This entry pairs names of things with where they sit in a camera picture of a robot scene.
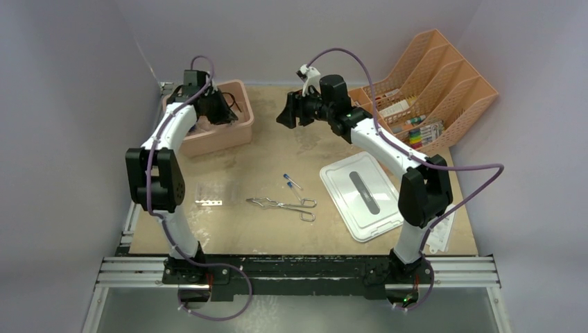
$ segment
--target plastic container lid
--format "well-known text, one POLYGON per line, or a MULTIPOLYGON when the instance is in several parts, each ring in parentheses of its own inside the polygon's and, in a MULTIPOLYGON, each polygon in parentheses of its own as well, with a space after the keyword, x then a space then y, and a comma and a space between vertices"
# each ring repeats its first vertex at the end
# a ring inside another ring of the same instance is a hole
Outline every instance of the plastic container lid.
POLYGON ((320 179, 355 240, 369 241, 402 225, 398 191, 369 153, 325 166, 320 179))

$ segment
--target white card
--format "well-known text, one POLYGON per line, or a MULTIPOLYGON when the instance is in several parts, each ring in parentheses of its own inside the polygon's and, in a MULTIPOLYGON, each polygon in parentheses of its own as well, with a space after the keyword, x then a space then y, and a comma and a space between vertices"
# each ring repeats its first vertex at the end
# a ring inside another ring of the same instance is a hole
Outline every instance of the white card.
MULTIPOLYGON (((447 206, 447 210, 450 210, 453 207, 455 207, 455 205, 449 205, 447 206)), ((429 246, 431 253, 435 254, 437 251, 447 252, 447 244, 449 243, 451 226, 453 225, 453 220, 455 217, 456 213, 454 212, 433 228, 433 231, 431 231, 428 239, 426 240, 426 245, 429 246)))

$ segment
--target white wall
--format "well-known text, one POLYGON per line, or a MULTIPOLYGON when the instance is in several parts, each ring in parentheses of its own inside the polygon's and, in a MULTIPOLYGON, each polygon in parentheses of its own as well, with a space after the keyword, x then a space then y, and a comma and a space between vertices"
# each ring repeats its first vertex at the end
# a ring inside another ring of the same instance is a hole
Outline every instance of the white wall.
MULTIPOLYGON (((453 150, 505 172, 468 206, 517 332, 586 332, 588 3, 484 0, 458 48, 501 93, 453 150)), ((463 173, 470 193, 488 174, 463 173)))
MULTIPOLYGON (((189 59, 204 53, 214 59, 219 80, 265 84, 300 83, 300 65, 333 46, 356 52, 375 78, 384 78, 419 32, 439 28, 456 43, 481 2, 118 1, 158 79, 181 81, 189 59)), ((365 82, 344 54, 329 55, 317 67, 348 83, 365 82)))
POLYGON ((0 332, 79 332, 158 86, 113 0, 0 1, 0 332))

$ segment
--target wooden table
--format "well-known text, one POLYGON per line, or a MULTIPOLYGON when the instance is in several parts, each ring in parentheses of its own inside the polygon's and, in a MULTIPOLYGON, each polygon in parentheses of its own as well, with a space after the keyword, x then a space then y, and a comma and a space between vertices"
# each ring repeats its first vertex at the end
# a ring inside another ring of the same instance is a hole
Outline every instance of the wooden table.
MULTIPOLYGON (((388 254, 401 228, 366 243, 353 240, 320 177, 319 170, 362 150, 347 144, 331 132, 328 124, 316 121, 290 130, 275 122, 283 110, 291 87, 247 87, 254 112, 253 142, 194 158, 179 156, 186 181, 184 210, 192 233, 206 253, 235 254, 388 254), (284 173, 302 185, 301 195, 316 199, 313 223, 301 221, 298 213, 263 210, 246 198, 268 196, 294 203, 284 173), (202 207, 194 203, 197 185, 225 187, 233 197, 222 206, 202 207)), ((453 165, 449 149, 438 152, 453 165)), ((399 181, 390 175, 399 189, 399 181)), ((462 200, 455 173, 450 173, 453 202, 462 200)), ((445 255, 477 255, 472 227, 465 207, 453 222, 449 249, 445 255)), ((168 252, 161 226, 145 212, 138 217, 130 248, 134 254, 168 252)))

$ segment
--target pink plastic container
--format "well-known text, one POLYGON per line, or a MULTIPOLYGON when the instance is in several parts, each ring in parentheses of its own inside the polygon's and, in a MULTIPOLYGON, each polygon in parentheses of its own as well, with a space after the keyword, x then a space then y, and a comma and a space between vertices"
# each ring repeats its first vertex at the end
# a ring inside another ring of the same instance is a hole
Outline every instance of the pink plastic container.
MULTIPOLYGON (((185 156, 198 156, 251 142, 254 117, 245 85, 240 80, 231 80, 221 83, 218 88, 222 92, 229 92, 235 96, 235 103, 239 105, 241 111, 239 112, 236 105, 233 105, 231 109, 239 120, 227 125, 214 126, 201 117, 196 126, 198 130, 187 135, 180 146, 180 152, 185 156)), ((233 104, 229 94, 224 96, 229 105, 233 104)))

